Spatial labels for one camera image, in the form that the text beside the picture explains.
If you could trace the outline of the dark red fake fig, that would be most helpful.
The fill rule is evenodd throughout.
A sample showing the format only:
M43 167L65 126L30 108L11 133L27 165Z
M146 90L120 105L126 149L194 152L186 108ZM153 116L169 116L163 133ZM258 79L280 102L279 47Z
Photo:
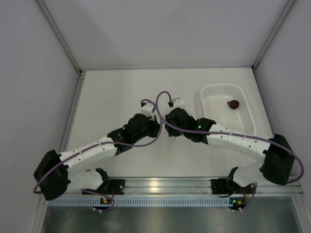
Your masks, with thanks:
M237 101L237 100L228 101L227 104L228 104L228 106L229 106L231 109L233 109L233 110L238 109L239 106L240 106L240 102Z

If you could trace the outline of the clear zip top bag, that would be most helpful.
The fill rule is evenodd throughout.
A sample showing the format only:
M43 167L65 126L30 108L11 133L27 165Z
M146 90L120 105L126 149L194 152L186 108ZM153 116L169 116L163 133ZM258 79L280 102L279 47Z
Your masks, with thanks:
M172 127L168 126L165 122L162 123L164 133L168 134L168 137L179 137L181 133L177 131L176 129L173 129Z

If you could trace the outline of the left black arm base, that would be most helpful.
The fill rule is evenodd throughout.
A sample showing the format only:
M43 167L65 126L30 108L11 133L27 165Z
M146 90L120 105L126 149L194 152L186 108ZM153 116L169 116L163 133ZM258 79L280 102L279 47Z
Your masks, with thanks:
M90 192L94 192L97 194L104 194L104 195L123 195L124 187L125 187L124 179L111 179L110 183L104 183L96 190L87 189L86 191L82 191L82 194L91 195Z

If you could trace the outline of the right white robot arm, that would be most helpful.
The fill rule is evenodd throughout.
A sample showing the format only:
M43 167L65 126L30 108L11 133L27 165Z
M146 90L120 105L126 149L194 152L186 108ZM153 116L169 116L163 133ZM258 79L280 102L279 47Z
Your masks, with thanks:
M255 160L250 165L232 168L226 181L231 192L237 193L265 180L277 185L288 183L294 157L285 137L275 134L266 139L244 135L211 119L194 119L182 108L173 109L165 115L165 120L169 136L183 135L194 143L230 149Z

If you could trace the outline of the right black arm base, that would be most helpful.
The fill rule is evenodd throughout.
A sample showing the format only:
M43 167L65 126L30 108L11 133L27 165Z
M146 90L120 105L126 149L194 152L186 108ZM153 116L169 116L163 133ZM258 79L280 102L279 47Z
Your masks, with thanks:
M226 179L212 179L211 189L214 195L229 195L232 194L232 190L228 186Z

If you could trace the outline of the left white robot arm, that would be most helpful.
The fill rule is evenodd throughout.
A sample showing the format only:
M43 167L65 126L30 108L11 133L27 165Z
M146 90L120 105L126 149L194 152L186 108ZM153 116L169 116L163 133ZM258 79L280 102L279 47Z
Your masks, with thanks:
M162 123L156 116L135 114L123 127L113 130L103 138L78 149L57 153L47 152L34 172L35 194L45 200L54 200L66 192L82 191L83 194L105 194L111 179L100 167L104 159L115 157L132 148L143 147L138 141L149 137L153 144L160 136Z

